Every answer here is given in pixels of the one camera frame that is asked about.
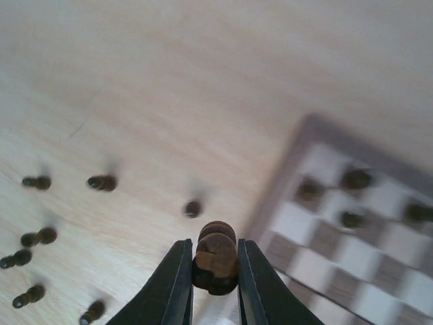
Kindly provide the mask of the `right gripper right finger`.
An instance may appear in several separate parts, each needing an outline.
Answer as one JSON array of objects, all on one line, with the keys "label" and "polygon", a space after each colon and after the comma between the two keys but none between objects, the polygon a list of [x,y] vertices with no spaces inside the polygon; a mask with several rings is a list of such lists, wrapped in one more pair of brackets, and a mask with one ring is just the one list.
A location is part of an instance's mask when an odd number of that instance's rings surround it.
[{"label": "right gripper right finger", "polygon": [[287,288],[253,240],[238,240],[241,324],[322,325]]}]

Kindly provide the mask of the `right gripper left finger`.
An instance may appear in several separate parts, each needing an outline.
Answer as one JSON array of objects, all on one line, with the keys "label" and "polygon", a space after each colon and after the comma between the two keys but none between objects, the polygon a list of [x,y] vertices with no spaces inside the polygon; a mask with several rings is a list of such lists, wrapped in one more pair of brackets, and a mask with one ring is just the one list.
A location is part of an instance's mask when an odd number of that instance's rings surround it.
[{"label": "right gripper left finger", "polygon": [[144,287],[107,325],[191,324],[192,241],[176,241]]}]

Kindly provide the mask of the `dark rook piece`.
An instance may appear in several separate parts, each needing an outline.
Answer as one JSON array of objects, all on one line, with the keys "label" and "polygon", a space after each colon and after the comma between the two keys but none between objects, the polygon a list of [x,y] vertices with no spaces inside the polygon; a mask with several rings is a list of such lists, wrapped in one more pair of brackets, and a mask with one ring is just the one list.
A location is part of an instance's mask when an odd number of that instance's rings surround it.
[{"label": "dark rook piece", "polygon": [[238,284],[236,235],[223,221],[207,223],[198,236],[192,283],[210,295],[231,293]]}]

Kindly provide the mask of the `dark knight piece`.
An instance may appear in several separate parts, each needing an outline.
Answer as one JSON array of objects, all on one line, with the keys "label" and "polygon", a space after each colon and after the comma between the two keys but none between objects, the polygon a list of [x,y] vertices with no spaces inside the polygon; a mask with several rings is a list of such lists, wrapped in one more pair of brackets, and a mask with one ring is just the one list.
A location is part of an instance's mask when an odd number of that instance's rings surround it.
[{"label": "dark knight piece", "polygon": [[342,185],[349,190],[362,190],[371,185],[373,177],[365,169],[353,169],[342,176]]}]

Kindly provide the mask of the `dark queen piece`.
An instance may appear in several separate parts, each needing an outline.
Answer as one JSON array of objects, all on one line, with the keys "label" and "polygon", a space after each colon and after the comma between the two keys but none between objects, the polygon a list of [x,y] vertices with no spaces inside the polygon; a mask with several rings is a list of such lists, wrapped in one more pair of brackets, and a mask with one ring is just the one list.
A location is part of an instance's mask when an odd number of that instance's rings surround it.
[{"label": "dark queen piece", "polygon": [[405,219],[413,223],[432,222],[432,206],[424,204],[408,204],[405,209]]}]

